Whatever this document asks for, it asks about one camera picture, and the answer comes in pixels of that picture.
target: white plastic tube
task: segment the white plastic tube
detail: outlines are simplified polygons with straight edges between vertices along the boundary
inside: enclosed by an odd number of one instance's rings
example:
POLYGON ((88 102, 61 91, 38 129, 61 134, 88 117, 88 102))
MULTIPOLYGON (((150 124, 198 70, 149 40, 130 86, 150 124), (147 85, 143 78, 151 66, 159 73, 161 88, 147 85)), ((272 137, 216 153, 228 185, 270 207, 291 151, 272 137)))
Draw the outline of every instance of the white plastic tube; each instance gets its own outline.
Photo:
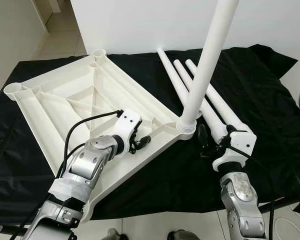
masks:
MULTIPOLYGON (((197 66, 194 64, 194 62, 188 59, 187 61, 185 61, 185 64, 189 68, 190 72, 195 76, 197 66)), ((233 125, 237 130, 252 133, 252 130, 238 118, 231 107, 229 107, 229 105, 210 83, 206 90, 206 96, 210 99, 213 106, 227 125, 233 125)))
MULTIPOLYGON (((184 66, 179 60, 175 60, 173 62, 173 65, 175 66, 177 72, 181 76, 181 79, 184 82, 185 86, 188 88, 188 90, 190 90, 193 81, 186 69, 184 68, 184 66)), ((210 128, 213 140, 217 144, 220 143, 221 139, 228 134, 227 126, 220 120, 218 115, 215 113, 215 111, 212 109, 212 107, 205 98, 202 101, 200 109, 203 118, 205 119, 206 123, 210 128)))
POLYGON ((216 4, 198 68, 193 79, 193 87, 184 106, 182 116, 176 124, 177 129, 182 133, 193 134, 196 130, 196 116, 214 73, 238 2, 239 0, 218 0, 216 4))
MULTIPOLYGON (((169 58, 167 57, 165 51, 163 51, 162 48, 158 48, 157 49, 158 55, 161 59, 161 62, 172 82, 172 85, 176 91, 176 93, 178 94, 178 97, 182 103, 183 106, 186 105, 187 102, 187 98, 189 95, 189 92, 186 88, 186 86, 184 85, 184 83, 182 82, 182 80, 180 79, 178 73, 176 72, 174 66, 171 64, 169 58)), ((201 111, 199 109, 197 109, 196 111, 196 115, 195 115, 195 119, 199 118, 201 116, 201 111)))

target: floor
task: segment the floor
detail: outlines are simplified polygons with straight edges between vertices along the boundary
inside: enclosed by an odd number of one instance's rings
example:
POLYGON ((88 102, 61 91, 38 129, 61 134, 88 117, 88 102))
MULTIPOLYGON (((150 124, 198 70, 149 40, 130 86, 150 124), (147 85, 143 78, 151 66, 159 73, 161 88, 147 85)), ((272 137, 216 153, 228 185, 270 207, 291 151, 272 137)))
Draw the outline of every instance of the floor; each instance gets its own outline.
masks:
POLYGON ((61 13, 52 14, 46 28, 49 36, 33 60, 49 60, 87 54, 69 0, 63 4, 61 13))
MULTIPOLYGON (((49 36, 35 60, 87 54, 69 3, 67 1, 63 6, 62 13, 53 14, 49 19, 49 36)), ((269 214, 264 214, 263 217, 268 225, 269 214)), ((300 228, 300 215, 287 206, 277 209, 274 217, 280 218, 277 230, 282 240, 300 240, 298 231, 281 219, 286 218, 300 228)), ((165 240, 170 231, 177 229, 192 231, 201 240, 230 240, 225 210, 208 213, 161 212, 123 219, 94 220, 81 224, 74 231, 79 240, 100 240, 107 235, 109 228, 116 228, 120 233, 127 234, 130 240, 165 240)), ((8 240, 9 237, 0 234, 0 240, 8 240)), ((279 240, 275 232, 273 239, 279 240)))

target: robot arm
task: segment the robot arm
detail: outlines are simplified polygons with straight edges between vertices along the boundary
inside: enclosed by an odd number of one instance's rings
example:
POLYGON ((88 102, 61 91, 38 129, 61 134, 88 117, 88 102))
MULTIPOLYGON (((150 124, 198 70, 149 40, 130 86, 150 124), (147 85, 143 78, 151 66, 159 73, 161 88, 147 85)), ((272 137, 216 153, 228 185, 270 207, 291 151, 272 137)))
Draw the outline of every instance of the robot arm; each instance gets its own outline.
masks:
POLYGON ((258 209, 258 196, 242 170, 248 158, 233 150, 251 155, 257 138, 252 132, 237 131, 231 125, 227 126, 227 130, 228 135, 220 143, 225 152, 212 166, 222 176, 221 200, 227 211, 230 238, 265 239, 265 223, 258 209))
POLYGON ((126 110, 116 122, 112 135, 89 139, 67 164, 62 176, 53 181, 49 197, 22 240, 76 240, 71 228, 79 225, 83 208, 104 166, 115 156, 135 152, 150 141, 149 136, 140 142, 134 140, 141 122, 137 113, 126 110))

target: black cloth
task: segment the black cloth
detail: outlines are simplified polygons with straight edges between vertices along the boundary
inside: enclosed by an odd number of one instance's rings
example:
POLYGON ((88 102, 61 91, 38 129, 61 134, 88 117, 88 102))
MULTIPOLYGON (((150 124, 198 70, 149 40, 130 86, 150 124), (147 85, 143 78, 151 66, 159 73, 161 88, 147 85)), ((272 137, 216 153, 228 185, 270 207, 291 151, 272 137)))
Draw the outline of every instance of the black cloth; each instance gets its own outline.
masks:
MULTIPOLYGON (((198 63, 201 50, 167 51, 171 61, 198 63)), ((108 56, 178 116, 183 107, 156 53, 108 56)), ((7 83, 24 82, 79 57, 20 62, 7 83)), ((211 83, 257 135, 253 156, 271 172, 276 197, 300 197, 300 110, 279 78, 295 59, 255 45, 221 52, 211 83)), ((222 209, 212 158, 200 158, 198 139, 178 141, 99 202, 91 219, 164 211, 222 209)), ((244 170, 261 202, 270 200, 264 173, 253 161, 244 170)), ((41 201, 52 172, 18 105, 0 93, 0 224, 18 224, 41 201)))

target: white bracket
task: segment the white bracket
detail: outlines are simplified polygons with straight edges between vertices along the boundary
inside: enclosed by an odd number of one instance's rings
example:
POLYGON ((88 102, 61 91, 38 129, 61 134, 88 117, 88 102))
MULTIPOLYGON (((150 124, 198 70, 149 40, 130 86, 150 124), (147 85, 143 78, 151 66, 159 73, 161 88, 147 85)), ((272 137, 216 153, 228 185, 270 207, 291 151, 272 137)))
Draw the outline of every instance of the white bracket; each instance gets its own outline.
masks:
MULTIPOLYGON (((239 149, 242 152, 245 152, 246 154, 251 156, 257 140, 256 135, 254 135, 252 132, 234 131, 230 133, 230 137, 231 137, 230 145, 232 147, 239 149)), ((227 148, 222 157, 219 157, 218 159, 213 161, 212 167, 217 172, 218 172, 218 167, 221 164, 228 163, 228 162, 238 162, 241 164, 241 167, 244 167, 246 165, 246 160, 247 157, 241 155, 236 151, 227 148)))
POLYGON ((116 121, 112 135, 120 136, 124 143, 124 149, 116 156, 117 158, 123 157, 129 152, 130 138, 135 131, 135 128, 140 125, 141 121, 141 116, 131 110, 125 110, 116 121))

